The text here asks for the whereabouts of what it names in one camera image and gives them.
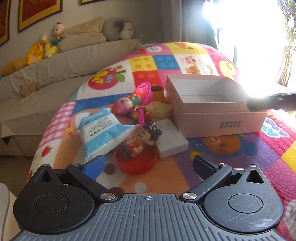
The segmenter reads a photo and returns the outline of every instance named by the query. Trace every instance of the doll with black hair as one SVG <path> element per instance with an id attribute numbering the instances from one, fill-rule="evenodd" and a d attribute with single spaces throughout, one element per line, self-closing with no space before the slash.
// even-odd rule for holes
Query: doll with black hair
<path id="1" fill-rule="evenodd" d="M 145 145 L 156 144 L 161 134 L 162 131 L 157 129 L 155 122 L 146 122 L 145 125 L 138 130 L 136 137 L 121 143 L 121 150 L 125 156 L 135 157 L 145 148 Z"/>

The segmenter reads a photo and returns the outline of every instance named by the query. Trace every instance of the metal screw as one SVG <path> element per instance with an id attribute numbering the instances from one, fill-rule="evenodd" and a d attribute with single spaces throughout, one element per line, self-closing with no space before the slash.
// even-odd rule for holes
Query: metal screw
<path id="1" fill-rule="evenodd" d="M 104 200 L 112 200 L 115 198 L 115 195 L 113 193 L 106 192 L 101 195 L 101 198 Z"/>
<path id="2" fill-rule="evenodd" d="M 186 200 L 194 200 L 197 198 L 196 194 L 192 192 L 186 192 L 182 195 L 182 197 Z"/>

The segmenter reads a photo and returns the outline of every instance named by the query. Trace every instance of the gold picture frame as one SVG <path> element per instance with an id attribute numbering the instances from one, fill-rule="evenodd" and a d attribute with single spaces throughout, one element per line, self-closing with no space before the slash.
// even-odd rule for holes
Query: gold picture frame
<path id="1" fill-rule="evenodd" d="M 62 11 L 62 0 L 20 0 L 18 31 Z"/>
<path id="2" fill-rule="evenodd" d="M 105 1 L 105 0 L 80 0 L 80 5 L 93 3 L 93 2 L 100 2 L 100 1 Z"/>
<path id="3" fill-rule="evenodd" d="M 9 16 L 11 0 L 4 0 L 0 4 L 0 46 L 9 40 Z"/>

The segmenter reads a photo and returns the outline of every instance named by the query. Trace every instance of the patterned fabric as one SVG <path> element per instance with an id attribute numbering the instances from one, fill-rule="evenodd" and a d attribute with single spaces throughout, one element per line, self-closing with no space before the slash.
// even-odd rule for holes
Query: patterned fabric
<path id="1" fill-rule="evenodd" d="M 167 74 L 211 74 L 239 82 L 239 71 L 216 49 L 194 43 L 145 46 L 97 73 L 75 91 L 53 118 L 35 154 L 30 175 L 44 163 L 53 168 L 84 160 L 84 147 L 76 129 L 80 120 L 103 107 L 111 107 L 143 81 L 165 88 Z M 134 121 L 121 116 L 122 124 Z M 240 123 L 221 123 L 233 128 Z M 201 154 L 213 163 L 233 168 L 258 165 L 281 197 L 285 213 L 278 231 L 296 240 L 296 122 L 284 111 L 268 111 L 260 132 L 188 139 L 189 148 L 164 159 L 146 174 L 129 176 L 106 155 L 105 171 L 97 181 L 119 196 L 126 193 L 176 193 L 201 182 L 192 159 Z"/>

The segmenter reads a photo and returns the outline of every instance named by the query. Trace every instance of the wet wipes package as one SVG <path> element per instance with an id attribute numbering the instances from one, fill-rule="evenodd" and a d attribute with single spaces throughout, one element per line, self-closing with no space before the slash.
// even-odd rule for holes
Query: wet wipes package
<path id="1" fill-rule="evenodd" d="M 85 161 L 105 155 L 129 136 L 138 125 L 122 125 L 108 108 L 81 120 L 78 129 L 85 147 Z"/>

